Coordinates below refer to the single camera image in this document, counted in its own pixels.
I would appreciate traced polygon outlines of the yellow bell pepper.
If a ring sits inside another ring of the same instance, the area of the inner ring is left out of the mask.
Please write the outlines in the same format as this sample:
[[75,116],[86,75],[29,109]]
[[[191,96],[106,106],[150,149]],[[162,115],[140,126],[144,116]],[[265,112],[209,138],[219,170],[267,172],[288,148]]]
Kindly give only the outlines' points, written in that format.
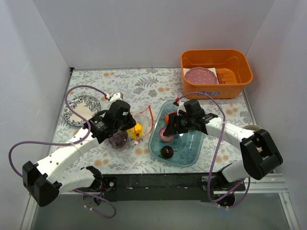
[[139,123],[127,130],[127,134],[130,139],[138,139],[142,136],[142,126]]

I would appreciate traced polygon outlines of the orange fruit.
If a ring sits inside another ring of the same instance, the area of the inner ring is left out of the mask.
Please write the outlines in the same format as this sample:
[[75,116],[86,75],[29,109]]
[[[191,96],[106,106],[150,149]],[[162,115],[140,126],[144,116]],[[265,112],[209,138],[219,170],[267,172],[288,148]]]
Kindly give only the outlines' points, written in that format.
[[166,124],[168,124],[168,122],[169,122],[169,115],[167,115],[167,116],[165,117],[164,121],[165,121]]

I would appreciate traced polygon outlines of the red grape bunch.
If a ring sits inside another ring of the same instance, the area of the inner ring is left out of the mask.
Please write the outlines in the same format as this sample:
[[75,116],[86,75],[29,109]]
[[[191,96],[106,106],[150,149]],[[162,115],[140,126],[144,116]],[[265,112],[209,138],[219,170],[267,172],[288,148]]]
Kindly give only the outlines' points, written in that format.
[[118,131],[111,138],[108,139],[108,143],[114,149],[123,148],[128,141],[128,134],[126,131]]

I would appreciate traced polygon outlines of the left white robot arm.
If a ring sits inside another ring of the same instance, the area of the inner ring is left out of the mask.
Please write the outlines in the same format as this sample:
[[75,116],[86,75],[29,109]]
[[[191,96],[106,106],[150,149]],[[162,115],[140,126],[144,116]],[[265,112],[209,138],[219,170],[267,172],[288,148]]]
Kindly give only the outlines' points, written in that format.
[[65,170],[118,131],[126,131],[135,125],[130,105],[123,100],[112,102],[109,109],[97,113],[85,123],[65,147],[36,163],[25,163],[22,167],[24,187],[40,207],[47,206],[63,192],[78,188],[88,188],[93,192],[100,190],[103,176],[97,168],[87,166],[70,173],[65,173]]

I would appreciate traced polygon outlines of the dark purple plum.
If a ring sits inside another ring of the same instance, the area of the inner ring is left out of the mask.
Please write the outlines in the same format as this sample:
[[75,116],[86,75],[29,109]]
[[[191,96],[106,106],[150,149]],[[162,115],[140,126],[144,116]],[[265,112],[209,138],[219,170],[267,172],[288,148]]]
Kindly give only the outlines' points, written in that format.
[[160,155],[163,159],[170,159],[174,155],[174,150],[171,146],[163,146],[160,149]]

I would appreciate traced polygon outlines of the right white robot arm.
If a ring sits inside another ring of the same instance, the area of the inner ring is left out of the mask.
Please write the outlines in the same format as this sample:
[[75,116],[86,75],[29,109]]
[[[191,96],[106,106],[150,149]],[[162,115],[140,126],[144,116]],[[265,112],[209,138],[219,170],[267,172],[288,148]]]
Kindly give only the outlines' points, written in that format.
[[173,103],[177,112],[168,116],[163,135],[173,136],[196,130],[217,137],[241,152],[242,160],[220,169],[211,182],[222,190],[230,189],[236,181],[246,178],[261,180],[283,163],[283,158],[267,130],[257,131],[226,123],[218,115],[206,113],[197,100]]

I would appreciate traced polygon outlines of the purple onion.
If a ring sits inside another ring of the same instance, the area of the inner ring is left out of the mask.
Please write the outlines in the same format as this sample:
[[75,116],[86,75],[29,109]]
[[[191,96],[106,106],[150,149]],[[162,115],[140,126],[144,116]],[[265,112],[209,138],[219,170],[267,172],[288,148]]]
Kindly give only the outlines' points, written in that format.
[[164,131],[166,130],[166,127],[160,129],[159,131],[159,138],[162,142],[170,142],[174,139],[174,135],[170,135],[170,136],[164,136]]

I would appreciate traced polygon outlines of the clear zip top bag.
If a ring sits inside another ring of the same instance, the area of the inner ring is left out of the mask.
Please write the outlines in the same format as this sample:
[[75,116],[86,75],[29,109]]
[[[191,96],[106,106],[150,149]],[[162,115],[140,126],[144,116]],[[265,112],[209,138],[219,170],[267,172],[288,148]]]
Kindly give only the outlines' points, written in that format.
[[154,117],[150,105],[138,111],[131,112],[136,121],[136,125],[126,131],[118,131],[113,137],[106,140],[108,147],[115,150],[124,150],[140,144],[149,137],[154,127]]

